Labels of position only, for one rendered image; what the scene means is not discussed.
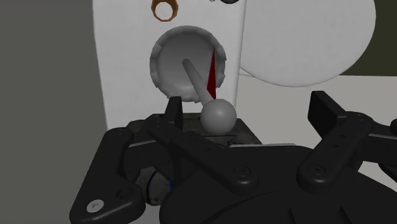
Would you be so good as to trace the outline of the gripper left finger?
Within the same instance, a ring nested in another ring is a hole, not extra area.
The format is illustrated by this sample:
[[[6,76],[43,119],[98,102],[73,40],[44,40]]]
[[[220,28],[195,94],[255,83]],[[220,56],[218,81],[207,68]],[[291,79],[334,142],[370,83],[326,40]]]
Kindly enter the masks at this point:
[[[253,167],[232,158],[229,150],[200,134],[183,132],[182,127],[180,97],[171,97],[164,115],[143,126],[143,131],[158,144],[157,152],[168,151],[171,156],[176,184],[182,180],[181,159],[185,158],[236,195],[249,194],[258,187]],[[129,224],[143,215],[146,203],[136,184],[140,165],[134,162],[132,171],[120,174],[133,139],[134,133],[128,127],[114,128],[103,135],[69,212],[71,224]]]

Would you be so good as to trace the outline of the white scalloped bowl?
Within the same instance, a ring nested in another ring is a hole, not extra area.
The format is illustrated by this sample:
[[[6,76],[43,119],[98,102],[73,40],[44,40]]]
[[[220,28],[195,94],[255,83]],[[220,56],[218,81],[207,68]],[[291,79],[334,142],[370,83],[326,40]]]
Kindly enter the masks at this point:
[[[150,54],[150,76],[154,85],[168,98],[180,96],[184,102],[199,102],[182,61],[189,59],[207,86],[212,52],[215,52],[216,88],[219,88],[225,79],[226,52],[214,35],[192,25],[166,31]]]

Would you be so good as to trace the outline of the white toilet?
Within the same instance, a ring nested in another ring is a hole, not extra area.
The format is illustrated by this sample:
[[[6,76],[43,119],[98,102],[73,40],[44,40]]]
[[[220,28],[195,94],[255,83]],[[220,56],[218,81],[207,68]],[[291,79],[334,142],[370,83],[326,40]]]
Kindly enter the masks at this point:
[[[152,0],[93,0],[94,36],[109,128],[157,113],[167,96],[150,76],[150,54],[166,31],[201,27],[226,52],[217,96],[234,103],[240,75],[282,87],[316,85],[348,70],[375,29],[375,0],[177,0],[157,20]]]

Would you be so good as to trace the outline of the dark grey flat box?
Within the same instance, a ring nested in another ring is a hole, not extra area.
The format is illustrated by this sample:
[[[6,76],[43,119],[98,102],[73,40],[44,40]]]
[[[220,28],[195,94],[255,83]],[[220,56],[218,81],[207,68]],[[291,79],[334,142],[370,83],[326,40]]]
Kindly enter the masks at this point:
[[[127,128],[129,128],[134,133],[133,144],[141,143],[145,141],[150,141],[152,138],[141,132],[144,129],[144,124],[148,120],[156,120],[157,118],[163,118],[163,114],[157,113],[152,114],[145,120],[135,120],[131,121]],[[209,134],[203,128],[200,123],[200,114],[199,113],[184,113],[183,114],[183,132],[186,131],[194,131],[206,139],[220,144],[222,147],[229,147],[231,145],[240,145],[240,144],[261,144],[260,140],[253,134],[253,132],[248,128],[248,126],[238,118],[235,126],[230,132],[227,132],[224,135],[214,135]]]

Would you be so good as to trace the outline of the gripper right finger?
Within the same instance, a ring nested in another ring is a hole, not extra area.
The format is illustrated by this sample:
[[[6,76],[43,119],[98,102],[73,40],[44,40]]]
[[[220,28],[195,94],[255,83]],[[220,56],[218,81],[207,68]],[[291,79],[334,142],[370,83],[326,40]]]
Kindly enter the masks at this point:
[[[373,162],[397,182],[397,118],[382,125],[372,117],[346,111],[326,92],[310,95],[308,121],[321,141],[299,165],[296,178],[310,193],[325,193],[346,167]]]

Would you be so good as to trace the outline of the grey ball-ended pestle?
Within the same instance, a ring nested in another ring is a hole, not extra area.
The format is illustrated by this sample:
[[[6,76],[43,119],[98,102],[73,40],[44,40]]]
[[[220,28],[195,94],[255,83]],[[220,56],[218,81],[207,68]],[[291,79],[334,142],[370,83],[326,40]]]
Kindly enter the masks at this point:
[[[234,106],[224,99],[214,99],[210,95],[201,75],[189,59],[183,59],[182,65],[202,104],[200,122],[203,128],[213,135],[223,135],[231,131],[237,121]]]

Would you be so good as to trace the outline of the red pointed piece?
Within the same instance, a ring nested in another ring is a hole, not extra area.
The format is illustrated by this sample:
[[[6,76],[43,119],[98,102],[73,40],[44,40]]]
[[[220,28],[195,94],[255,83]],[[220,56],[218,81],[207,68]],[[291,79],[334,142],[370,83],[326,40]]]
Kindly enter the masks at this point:
[[[207,91],[213,99],[216,98],[216,68],[215,68],[215,52],[212,52],[211,65],[207,80]]]

